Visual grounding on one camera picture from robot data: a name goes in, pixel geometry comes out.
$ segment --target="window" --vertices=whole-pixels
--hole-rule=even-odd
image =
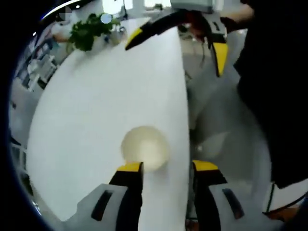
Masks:
[[[170,7],[170,0],[144,0],[145,7],[154,7],[155,4],[162,4],[163,7]]]
[[[125,8],[130,10],[133,8],[133,0],[124,0]],[[123,0],[103,0],[103,10],[108,14],[119,13],[123,6]]]

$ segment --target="robotic arm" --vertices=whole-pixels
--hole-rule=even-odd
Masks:
[[[221,76],[228,54],[227,30],[219,14],[214,12],[212,0],[171,0],[170,9],[163,10],[160,15],[152,18],[131,34],[125,49],[129,50],[172,27],[192,23],[192,14],[194,20],[197,20],[204,29],[208,48],[214,59],[216,75]]]

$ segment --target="green leaves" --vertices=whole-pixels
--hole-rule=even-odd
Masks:
[[[113,25],[120,25],[120,21],[117,19],[112,19],[108,24],[102,23],[101,15],[92,13],[88,16],[85,23],[79,21],[74,24],[69,42],[73,43],[79,50],[90,51],[95,36],[99,37],[102,34],[110,34]]]

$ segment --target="potted plant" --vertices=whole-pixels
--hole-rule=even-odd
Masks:
[[[91,51],[96,37],[110,34],[113,25],[120,25],[120,22],[116,19],[112,19],[110,23],[104,24],[101,22],[101,16],[102,14],[96,15],[92,13],[86,22],[79,21],[74,24],[68,41],[76,49]]]

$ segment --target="white tabletop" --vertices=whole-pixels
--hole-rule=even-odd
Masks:
[[[126,21],[128,33],[146,19]],[[188,110],[177,30],[129,51],[122,42],[97,55],[74,51],[47,85],[35,111],[27,170],[60,219],[124,164],[121,142],[153,126],[171,148],[168,164],[146,173],[140,231],[183,231],[189,177]]]

